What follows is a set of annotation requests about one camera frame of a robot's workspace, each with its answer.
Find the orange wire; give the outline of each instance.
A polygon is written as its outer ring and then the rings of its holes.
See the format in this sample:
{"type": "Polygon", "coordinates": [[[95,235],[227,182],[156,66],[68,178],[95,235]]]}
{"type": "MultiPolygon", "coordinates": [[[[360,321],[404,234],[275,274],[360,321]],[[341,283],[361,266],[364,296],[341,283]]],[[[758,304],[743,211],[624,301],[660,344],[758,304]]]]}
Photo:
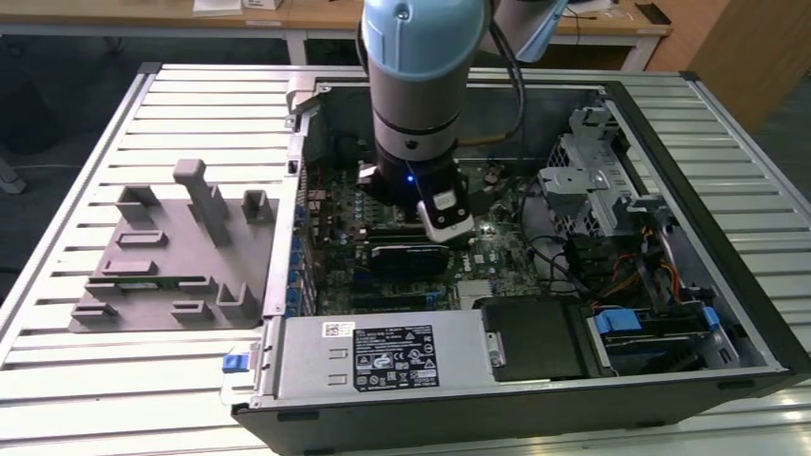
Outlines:
{"type": "Polygon", "coordinates": [[[664,269],[667,269],[671,272],[671,290],[672,290],[672,297],[675,298],[675,302],[681,302],[681,296],[680,296],[680,292],[679,292],[679,272],[675,270],[675,268],[665,262],[661,263],[661,267],[664,269]]]}
{"type": "Polygon", "coordinates": [[[620,255],[617,260],[613,263],[613,275],[611,276],[611,281],[616,282],[617,278],[620,278],[620,263],[624,259],[635,257],[633,254],[620,255]]]}

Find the barcode sticker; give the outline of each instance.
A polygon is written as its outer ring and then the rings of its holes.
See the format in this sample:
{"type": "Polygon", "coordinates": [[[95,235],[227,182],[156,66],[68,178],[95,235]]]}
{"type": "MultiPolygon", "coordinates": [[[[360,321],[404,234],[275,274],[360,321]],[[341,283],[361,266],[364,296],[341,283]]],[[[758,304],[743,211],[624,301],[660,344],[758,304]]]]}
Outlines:
{"type": "Polygon", "coordinates": [[[323,324],[323,337],[351,337],[355,331],[353,321],[325,322],[323,324]]]}

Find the gray floor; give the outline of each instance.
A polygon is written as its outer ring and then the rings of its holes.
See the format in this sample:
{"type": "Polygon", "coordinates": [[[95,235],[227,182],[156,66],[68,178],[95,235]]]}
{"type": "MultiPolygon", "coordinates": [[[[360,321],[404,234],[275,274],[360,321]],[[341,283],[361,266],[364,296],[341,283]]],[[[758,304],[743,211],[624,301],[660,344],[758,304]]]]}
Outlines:
{"type": "MultiPolygon", "coordinates": [[[[12,166],[67,164],[80,166],[115,112],[141,62],[275,64],[288,63],[277,40],[127,39],[124,52],[112,56],[101,38],[11,37],[5,44],[24,49],[13,57],[0,46],[0,87],[7,78],[31,78],[56,113],[63,141],[32,156],[0,154],[12,166]]],[[[312,42],[316,65],[355,65],[352,46],[312,42]]],[[[811,197],[811,81],[806,80],[774,113],[756,140],[806,195],[811,197]]],[[[24,194],[0,193],[0,268],[21,268],[75,179],[76,168],[28,168],[24,194]]],[[[13,284],[0,274],[0,302],[13,284]]]]}

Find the blue release tab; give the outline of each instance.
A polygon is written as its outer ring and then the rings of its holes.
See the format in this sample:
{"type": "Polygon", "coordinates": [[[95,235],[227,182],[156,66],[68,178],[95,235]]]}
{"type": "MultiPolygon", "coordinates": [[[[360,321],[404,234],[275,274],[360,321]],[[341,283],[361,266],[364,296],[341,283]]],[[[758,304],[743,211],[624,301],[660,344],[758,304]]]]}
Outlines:
{"type": "Polygon", "coordinates": [[[288,288],[288,302],[293,303],[299,300],[299,291],[295,288],[288,288]]]}
{"type": "Polygon", "coordinates": [[[608,309],[595,317],[600,334],[616,331],[637,331],[643,328],[636,313],[631,309],[608,309]]]}
{"type": "Polygon", "coordinates": [[[707,325],[709,329],[713,331],[721,327],[721,320],[719,319],[719,315],[715,312],[715,309],[711,307],[704,307],[701,310],[704,314],[704,319],[707,320],[707,325]]]}
{"type": "Polygon", "coordinates": [[[223,356],[223,373],[248,372],[248,353],[223,356]]]}

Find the warning label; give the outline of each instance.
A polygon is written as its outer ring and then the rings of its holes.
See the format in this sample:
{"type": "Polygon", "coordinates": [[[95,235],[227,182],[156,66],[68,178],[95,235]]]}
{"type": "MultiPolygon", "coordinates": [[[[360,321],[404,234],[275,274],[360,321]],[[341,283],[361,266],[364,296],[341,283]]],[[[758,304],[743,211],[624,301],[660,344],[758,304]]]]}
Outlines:
{"type": "Polygon", "coordinates": [[[440,385],[431,326],[355,330],[355,390],[405,390],[440,385]]]}

